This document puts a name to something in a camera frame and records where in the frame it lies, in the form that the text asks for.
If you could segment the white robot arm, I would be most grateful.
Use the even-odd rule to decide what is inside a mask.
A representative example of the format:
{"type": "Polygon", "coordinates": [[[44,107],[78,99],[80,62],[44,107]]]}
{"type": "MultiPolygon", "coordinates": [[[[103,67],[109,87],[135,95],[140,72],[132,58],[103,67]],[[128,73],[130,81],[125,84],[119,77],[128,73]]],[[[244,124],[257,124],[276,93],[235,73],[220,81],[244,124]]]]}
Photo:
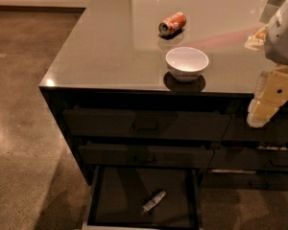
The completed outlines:
{"type": "Polygon", "coordinates": [[[248,107],[250,127],[264,127],[288,101],[288,0],[285,0],[269,23],[245,43],[250,50],[264,50],[265,57],[276,64],[262,71],[248,107]]]}

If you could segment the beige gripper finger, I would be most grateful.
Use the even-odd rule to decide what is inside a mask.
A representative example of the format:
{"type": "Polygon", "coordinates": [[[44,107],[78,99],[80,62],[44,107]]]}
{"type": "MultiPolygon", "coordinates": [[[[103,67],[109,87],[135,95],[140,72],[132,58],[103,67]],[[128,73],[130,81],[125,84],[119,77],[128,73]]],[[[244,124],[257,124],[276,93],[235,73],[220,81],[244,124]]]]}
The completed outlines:
{"type": "Polygon", "coordinates": [[[248,37],[244,47],[249,50],[258,51],[265,45],[268,25],[261,27],[255,34],[248,37]]]}
{"type": "Polygon", "coordinates": [[[278,110],[279,107],[272,103],[252,99],[248,107],[247,123],[250,127],[264,127],[278,110]]]}

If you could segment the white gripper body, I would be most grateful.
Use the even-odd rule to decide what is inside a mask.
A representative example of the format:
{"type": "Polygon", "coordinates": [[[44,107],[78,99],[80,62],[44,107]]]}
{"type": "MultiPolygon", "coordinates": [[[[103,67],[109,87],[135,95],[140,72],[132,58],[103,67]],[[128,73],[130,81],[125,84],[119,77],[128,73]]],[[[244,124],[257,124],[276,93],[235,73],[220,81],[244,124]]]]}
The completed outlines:
{"type": "Polygon", "coordinates": [[[288,65],[262,71],[252,101],[255,110],[277,110],[288,101],[288,65]]]}

